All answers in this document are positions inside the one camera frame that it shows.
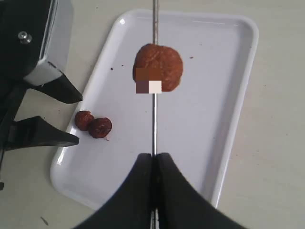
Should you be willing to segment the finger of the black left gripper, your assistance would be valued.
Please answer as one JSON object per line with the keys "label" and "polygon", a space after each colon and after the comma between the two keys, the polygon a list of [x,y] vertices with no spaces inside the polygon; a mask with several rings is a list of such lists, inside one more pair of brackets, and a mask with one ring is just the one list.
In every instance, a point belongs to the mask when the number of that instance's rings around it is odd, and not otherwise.
{"label": "finger of the black left gripper", "polygon": [[37,146],[68,147],[79,143],[79,138],[50,125],[40,116],[14,121],[10,127],[5,150]]}
{"label": "finger of the black left gripper", "polygon": [[39,91],[65,104],[82,101],[82,94],[61,72],[33,71],[23,77],[29,88]]}

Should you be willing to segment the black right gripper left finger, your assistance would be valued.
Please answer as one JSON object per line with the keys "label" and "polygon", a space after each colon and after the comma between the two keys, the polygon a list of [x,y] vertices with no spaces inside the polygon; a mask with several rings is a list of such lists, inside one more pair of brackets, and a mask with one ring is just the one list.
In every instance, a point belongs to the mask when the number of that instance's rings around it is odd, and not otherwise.
{"label": "black right gripper left finger", "polygon": [[141,153],[112,197],[76,229],[149,229],[151,226],[151,154]]}

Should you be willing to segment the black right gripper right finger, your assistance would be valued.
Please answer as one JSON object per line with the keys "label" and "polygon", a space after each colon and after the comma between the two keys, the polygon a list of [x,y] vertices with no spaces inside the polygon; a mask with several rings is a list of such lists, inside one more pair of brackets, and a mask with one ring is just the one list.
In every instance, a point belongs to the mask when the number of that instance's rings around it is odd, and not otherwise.
{"label": "black right gripper right finger", "polygon": [[156,156],[157,208],[161,229],[243,229],[207,202],[182,175],[168,153]]}

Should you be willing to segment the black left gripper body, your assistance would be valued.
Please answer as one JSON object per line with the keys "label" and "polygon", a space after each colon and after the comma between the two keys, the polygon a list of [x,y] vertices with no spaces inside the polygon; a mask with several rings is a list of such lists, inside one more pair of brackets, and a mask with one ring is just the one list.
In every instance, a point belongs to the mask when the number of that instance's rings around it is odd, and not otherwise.
{"label": "black left gripper body", "polygon": [[23,77],[38,63],[51,0],[0,2],[0,156],[30,89]]}

